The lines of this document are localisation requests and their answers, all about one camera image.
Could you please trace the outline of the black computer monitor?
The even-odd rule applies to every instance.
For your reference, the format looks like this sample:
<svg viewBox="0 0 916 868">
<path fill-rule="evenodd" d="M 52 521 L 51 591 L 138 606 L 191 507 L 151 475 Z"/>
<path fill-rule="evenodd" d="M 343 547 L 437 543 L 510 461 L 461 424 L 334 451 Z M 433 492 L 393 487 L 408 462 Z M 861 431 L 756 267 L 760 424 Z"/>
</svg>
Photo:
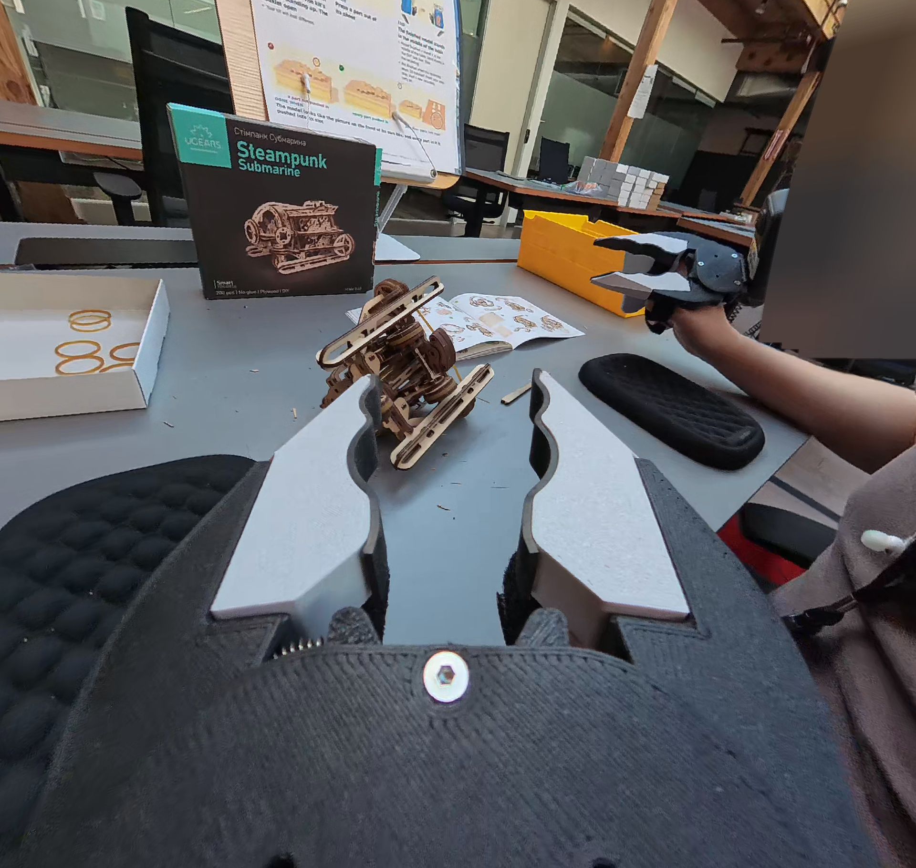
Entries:
<svg viewBox="0 0 916 868">
<path fill-rule="evenodd" d="M 170 112 L 182 106 L 178 127 L 189 129 L 190 119 L 202 110 L 235 111 L 223 46 L 161 24 L 131 6 L 125 8 L 125 22 L 151 222 L 187 228 L 188 207 Z"/>
</svg>

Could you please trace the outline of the person's right hand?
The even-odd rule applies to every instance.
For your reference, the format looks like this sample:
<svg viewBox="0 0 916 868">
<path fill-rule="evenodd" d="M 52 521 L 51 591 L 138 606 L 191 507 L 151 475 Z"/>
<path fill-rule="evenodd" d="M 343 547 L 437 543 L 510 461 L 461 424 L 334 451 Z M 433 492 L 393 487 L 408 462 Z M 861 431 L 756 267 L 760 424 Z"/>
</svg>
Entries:
<svg viewBox="0 0 916 868">
<path fill-rule="evenodd" d="M 744 340 L 730 324 L 722 306 L 677 309 L 671 316 L 670 328 L 687 352 L 710 364 L 716 364 Z"/>
</svg>

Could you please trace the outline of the wooden mechanical model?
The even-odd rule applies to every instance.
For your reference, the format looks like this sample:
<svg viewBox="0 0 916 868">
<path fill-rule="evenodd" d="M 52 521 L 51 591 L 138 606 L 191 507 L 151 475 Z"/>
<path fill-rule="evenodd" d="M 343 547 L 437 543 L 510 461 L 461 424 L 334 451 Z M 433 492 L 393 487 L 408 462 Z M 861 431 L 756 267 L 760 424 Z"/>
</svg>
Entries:
<svg viewBox="0 0 916 868">
<path fill-rule="evenodd" d="M 443 290 L 436 276 L 414 289 L 396 279 L 382 280 L 357 324 L 316 355 L 318 366 L 329 372 L 321 408 L 359 379 L 373 375 L 380 381 L 376 433 L 385 429 L 396 437 L 390 461 L 403 471 L 471 412 L 495 374 L 490 364 L 481 363 L 461 380 L 452 375 L 456 352 L 451 336 L 444 328 L 427 332 L 419 315 Z"/>
</svg>

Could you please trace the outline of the stack of white boxes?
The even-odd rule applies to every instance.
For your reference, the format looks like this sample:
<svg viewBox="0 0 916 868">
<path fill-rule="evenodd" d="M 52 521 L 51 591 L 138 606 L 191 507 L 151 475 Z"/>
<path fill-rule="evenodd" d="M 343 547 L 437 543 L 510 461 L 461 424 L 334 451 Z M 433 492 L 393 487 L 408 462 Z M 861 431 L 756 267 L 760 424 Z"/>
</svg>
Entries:
<svg viewBox="0 0 916 868">
<path fill-rule="evenodd" d="M 658 209 L 670 176 L 642 168 L 586 156 L 573 192 L 606 199 L 620 207 Z"/>
</svg>

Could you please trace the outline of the white cardboard box tray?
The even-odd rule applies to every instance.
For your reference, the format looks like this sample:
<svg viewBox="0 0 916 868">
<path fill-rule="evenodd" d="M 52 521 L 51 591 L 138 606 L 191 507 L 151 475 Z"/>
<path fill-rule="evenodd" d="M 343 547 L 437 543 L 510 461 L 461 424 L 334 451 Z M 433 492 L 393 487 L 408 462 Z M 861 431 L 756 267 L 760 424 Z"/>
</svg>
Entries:
<svg viewBox="0 0 916 868">
<path fill-rule="evenodd" d="M 70 329 L 75 310 L 108 310 L 112 325 L 100 333 Z M 47 271 L 10 272 L 1 282 L 1 419 L 75 416 L 145 409 L 155 387 L 170 307 L 162 279 Z M 54 348 L 92 340 L 109 350 L 139 342 L 132 368 L 56 375 Z"/>
</svg>

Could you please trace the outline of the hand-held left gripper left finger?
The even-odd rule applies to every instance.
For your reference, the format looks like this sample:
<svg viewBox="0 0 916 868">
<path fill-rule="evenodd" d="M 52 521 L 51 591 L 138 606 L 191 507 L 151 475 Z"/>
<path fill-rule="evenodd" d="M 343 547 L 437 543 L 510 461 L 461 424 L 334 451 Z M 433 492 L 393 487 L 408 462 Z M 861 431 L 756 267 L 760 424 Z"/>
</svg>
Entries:
<svg viewBox="0 0 916 868">
<path fill-rule="evenodd" d="M 381 382 L 360 378 L 279 448 L 211 604 L 215 619 L 285 614 L 310 640 L 362 607 L 383 634 L 389 587 L 379 501 Z"/>
</svg>

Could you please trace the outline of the person's brown hoodie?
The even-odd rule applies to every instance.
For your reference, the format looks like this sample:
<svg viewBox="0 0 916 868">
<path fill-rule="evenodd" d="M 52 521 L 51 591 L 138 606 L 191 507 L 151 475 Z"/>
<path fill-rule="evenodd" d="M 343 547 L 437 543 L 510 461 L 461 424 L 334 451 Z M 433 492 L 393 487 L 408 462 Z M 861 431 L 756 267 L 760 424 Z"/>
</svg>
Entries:
<svg viewBox="0 0 916 868">
<path fill-rule="evenodd" d="M 779 614 L 823 607 L 865 587 L 889 564 L 867 530 L 914 537 L 915 449 L 850 496 L 833 541 L 805 574 L 777 589 Z M 863 603 L 798 647 L 833 714 L 856 809 L 882 866 L 915 865 L 914 583 Z"/>
</svg>

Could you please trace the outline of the black round stool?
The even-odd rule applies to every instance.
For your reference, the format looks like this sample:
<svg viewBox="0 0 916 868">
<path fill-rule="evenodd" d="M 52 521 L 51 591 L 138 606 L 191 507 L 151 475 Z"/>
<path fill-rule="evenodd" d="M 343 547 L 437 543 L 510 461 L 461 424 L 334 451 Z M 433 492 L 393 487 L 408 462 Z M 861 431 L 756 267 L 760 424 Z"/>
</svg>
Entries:
<svg viewBox="0 0 916 868">
<path fill-rule="evenodd" d="M 95 186 L 112 202 L 117 224 L 137 225 L 133 205 L 143 196 L 143 189 L 130 176 L 124 174 L 95 171 L 93 178 Z"/>
</svg>

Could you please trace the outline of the person's right forearm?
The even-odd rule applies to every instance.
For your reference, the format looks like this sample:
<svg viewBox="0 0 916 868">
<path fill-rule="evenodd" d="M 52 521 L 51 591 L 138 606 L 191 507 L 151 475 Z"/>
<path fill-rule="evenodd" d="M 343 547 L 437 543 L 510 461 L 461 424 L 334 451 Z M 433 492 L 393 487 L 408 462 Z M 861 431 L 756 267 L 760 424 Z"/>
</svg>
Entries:
<svg viewBox="0 0 916 868">
<path fill-rule="evenodd" d="M 734 332 L 708 362 L 753 400 L 858 469 L 875 473 L 914 447 L 914 392 L 818 366 Z"/>
</svg>

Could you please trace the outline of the wooden support post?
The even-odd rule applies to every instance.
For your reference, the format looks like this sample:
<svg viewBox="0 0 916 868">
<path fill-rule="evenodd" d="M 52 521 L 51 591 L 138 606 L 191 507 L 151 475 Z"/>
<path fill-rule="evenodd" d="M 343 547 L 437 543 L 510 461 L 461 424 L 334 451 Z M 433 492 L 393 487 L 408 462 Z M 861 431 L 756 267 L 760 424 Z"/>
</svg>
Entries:
<svg viewBox="0 0 916 868">
<path fill-rule="evenodd" d="M 635 50 L 625 73 L 625 79 L 614 112 L 604 136 L 600 158 L 621 161 L 625 143 L 636 119 L 637 101 L 646 106 L 647 97 L 640 92 L 647 73 L 657 65 L 658 51 L 664 41 L 678 0 L 651 0 L 640 29 Z"/>
</svg>

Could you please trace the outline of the printed instruction board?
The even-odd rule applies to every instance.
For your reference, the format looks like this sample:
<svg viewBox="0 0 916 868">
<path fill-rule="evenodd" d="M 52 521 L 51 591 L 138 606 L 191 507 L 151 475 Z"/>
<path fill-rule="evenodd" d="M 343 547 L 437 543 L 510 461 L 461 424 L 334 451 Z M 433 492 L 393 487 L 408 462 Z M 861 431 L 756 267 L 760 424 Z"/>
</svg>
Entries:
<svg viewBox="0 0 916 868">
<path fill-rule="evenodd" d="M 457 0 L 250 0 L 269 121 L 366 142 L 420 183 L 462 168 Z"/>
</svg>

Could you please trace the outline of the black model kit box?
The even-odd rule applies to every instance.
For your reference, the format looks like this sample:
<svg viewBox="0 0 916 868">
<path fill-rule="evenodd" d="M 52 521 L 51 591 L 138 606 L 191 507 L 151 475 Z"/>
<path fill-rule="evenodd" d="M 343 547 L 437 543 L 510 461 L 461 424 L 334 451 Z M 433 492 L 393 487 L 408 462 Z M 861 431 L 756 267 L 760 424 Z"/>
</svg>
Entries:
<svg viewBox="0 0 916 868">
<path fill-rule="evenodd" d="M 183 111 L 171 125 L 206 300 L 372 289 L 378 147 L 204 110 L 179 129 Z"/>
</svg>

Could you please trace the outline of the red and black chair seat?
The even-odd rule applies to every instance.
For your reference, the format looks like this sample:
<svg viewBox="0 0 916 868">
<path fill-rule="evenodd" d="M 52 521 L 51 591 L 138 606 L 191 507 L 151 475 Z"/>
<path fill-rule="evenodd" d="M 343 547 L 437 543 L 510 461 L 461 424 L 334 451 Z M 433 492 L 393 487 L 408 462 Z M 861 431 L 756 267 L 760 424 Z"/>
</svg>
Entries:
<svg viewBox="0 0 916 868">
<path fill-rule="evenodd" d="M 807 572 L 830 547 L 836 528 L 782 508 L 748 503 L 717 535 L 769 594 Z"/>
</svg>

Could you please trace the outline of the paper sheet on post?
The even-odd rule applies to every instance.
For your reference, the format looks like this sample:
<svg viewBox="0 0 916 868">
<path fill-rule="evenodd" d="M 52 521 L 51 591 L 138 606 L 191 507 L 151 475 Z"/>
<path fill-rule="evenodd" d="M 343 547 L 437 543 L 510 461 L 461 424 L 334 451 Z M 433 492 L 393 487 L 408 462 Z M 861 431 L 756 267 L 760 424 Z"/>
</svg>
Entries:
<svg viewBox="0 0 916 868">
<path fill-rule="evenodd" d="M 653 63 L 646 67 L 645 73 L 643 74 L 634 97 L 631 101 L 630 106 L 627 110 L 627 116 L 632 120 L 641 120 L 644 118 L 647 106 L 650 100 L 650 97 L 653 92 L 653 87 L 657 78 L 658 73 L 658 63 Z"/>
</svg>

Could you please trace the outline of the black oval wrist rest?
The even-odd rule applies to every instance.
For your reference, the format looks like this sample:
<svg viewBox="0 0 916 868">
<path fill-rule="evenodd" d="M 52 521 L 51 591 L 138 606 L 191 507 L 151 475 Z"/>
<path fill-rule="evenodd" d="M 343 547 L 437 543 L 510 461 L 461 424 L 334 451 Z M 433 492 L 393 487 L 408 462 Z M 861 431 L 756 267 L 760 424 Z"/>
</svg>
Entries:
<svg viewBox="0 0 916 868">
<path fill-rule="evenodd" d="M 646 357 L 618 352 L 585 362 L 584 387 L 636 426 L 704 466 L 741 470 L 761 454 L 765 434 L 737 404 Z"/>
</svg>

